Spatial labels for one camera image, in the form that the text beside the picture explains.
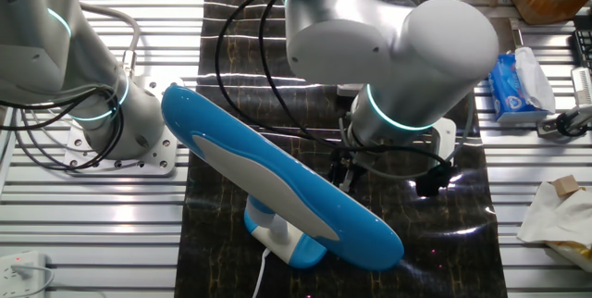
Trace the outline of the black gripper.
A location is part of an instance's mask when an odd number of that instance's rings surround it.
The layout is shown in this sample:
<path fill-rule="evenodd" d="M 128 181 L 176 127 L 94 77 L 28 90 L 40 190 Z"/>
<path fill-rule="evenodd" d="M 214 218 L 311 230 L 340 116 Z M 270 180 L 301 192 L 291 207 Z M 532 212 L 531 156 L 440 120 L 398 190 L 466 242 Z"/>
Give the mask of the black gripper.
<path fill-rule="evenodd" d="M 367 172 L 370 159 L 364 152 L 334 148 L 329 155 L 329 181 L 344 192 L 354 192 L 356 171 Z"/>

